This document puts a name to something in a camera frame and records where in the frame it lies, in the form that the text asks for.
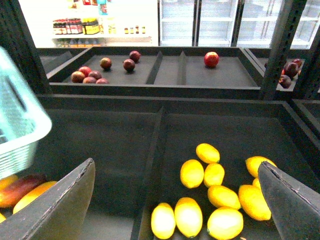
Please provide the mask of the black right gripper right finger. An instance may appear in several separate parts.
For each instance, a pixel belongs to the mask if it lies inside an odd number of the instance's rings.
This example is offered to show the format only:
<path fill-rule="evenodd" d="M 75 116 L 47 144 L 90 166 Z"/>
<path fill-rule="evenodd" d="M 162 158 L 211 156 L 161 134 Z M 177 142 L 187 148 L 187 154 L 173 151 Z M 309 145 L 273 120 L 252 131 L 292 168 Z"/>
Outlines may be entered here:
<path fill-rule="evenodd" d="M 318 240 L 320 194 L 266 161 L 258 178 L 280 238 Z"/>

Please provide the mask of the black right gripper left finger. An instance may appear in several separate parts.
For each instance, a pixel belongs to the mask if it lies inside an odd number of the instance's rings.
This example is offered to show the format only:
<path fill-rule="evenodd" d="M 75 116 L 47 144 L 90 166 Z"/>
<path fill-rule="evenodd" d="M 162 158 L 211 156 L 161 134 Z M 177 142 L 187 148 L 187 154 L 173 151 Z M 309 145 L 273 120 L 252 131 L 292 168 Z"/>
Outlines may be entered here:
<path fill-rule="evenodd" d="M 76 240 L 91 202 L 96 167 L 88 158 L 0 224 L 2 240 Z"/>

